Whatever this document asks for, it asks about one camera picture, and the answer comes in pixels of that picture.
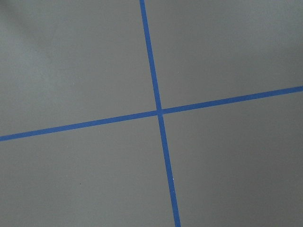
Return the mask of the brown paper table mat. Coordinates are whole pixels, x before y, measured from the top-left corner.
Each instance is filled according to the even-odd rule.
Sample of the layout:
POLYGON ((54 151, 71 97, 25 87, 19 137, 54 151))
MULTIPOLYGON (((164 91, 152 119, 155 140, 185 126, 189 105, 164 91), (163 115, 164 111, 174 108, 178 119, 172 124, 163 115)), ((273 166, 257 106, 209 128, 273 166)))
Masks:
POLYGON ((300 0, 3 0, 3 227, 300 227, 300 0))

